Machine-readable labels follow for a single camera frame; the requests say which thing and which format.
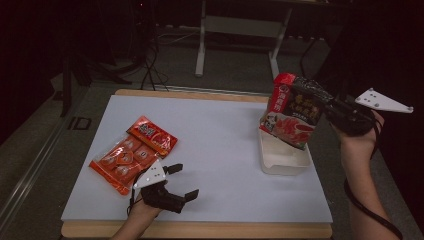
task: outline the orange package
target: orange package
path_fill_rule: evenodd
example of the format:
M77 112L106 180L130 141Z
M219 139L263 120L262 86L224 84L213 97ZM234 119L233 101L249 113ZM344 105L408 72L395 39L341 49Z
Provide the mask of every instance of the orange package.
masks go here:
M164 158L174 148L178 139L158 127L147 117L141 116L128 130L136 138L153 148Z
M144 116L127 132L106 154L93 159L89 165L122 195L131 191L138 173L167 156L177 142L177 138Z
M158 159L157 153L134 136L127 135L106 155L93 159L90 167L102 175L120 194L131 191L134 177Z

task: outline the dark background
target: dark background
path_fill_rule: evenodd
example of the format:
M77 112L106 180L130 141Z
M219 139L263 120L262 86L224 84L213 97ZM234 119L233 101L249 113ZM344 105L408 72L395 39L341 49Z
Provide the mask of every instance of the dark background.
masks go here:
M62 72L64 46L71 43L97 61L113 63L117 52L132 57L128 41L113 36L128 35L133 23L130 2L116 6L107 1L6 1L0 10L0 143L15 131L48 97L54 94L50 79ZM200 1L154 1L160 26L198 26ZM214 1L218 14L228 12L258 18L273 16L286 6ZM226 7L227 12L219 10ZM361 1L358 9L296 5L288 35L324 37L328 24L344 30L317 75L329 91L336 93L348 80L348 93L358 96L373 87L380 93L414 106L414 113L383 113L386 119L380 149L387 165L424 231L424 5L419 0ZM150 32L142 28L147 35Z

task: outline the table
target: table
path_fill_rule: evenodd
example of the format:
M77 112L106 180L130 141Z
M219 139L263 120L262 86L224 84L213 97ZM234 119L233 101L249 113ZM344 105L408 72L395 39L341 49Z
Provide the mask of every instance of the table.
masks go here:
M205 54L206 54L206 47L205 47L206 32L219 32L219 33L228 33L228 34L239 34L239 35L275 38L276 40L275 47L268 54L272 76L273 76L273 79L275 79L275 77L277 77L278 73L280 72L278 63L277 63L277 55L278 55L278 52L280 51L280 47L287 30L294 5L309 4L309 5L336 7L336 8L352 8L351 5L353 5L353 4L328 3L326 1L319 1L319 0L268 0L268 1L281 2L287 5L286 9L284 9L281 13L281 16L282 16L281 22L208 15L206 12L207 0L202 1L201 20L200 20L200 42L199 42L199 51L197 54L197 62L196 62L196 70L195 70L195 75L197 77L203 76L203 67L204 67Z
M183 163L184 170L168 177L167 189L200 192L181 214L162 212L143 237L329 238L332 217L314 166L298 176L261 171L257 124L266 102L260 96L117 91L62 215L62 234L110 237L122 225L129 196L88 164L145 114L179 138L162 165Z

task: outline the food packaging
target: food packaging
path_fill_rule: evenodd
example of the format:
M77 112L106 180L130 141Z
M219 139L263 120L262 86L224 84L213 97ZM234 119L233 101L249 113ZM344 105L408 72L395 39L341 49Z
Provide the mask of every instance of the food packaging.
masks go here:
M281 73L274 79L259 128L287 144L305 150L324 109L332 98L314 80Z

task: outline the white table surface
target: white table surface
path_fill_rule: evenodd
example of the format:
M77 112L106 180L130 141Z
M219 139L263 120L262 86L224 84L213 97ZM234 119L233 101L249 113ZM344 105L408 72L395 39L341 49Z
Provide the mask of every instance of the white table surface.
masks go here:
M88 167L141 116L179 141L162 165L183 163L169 175L169 192L199 189L181 214L157 221L331 223L315 167L297 176L267 175L260 166L259 118L265 103L113 95L62 215L63 221L124 220L128 196Z

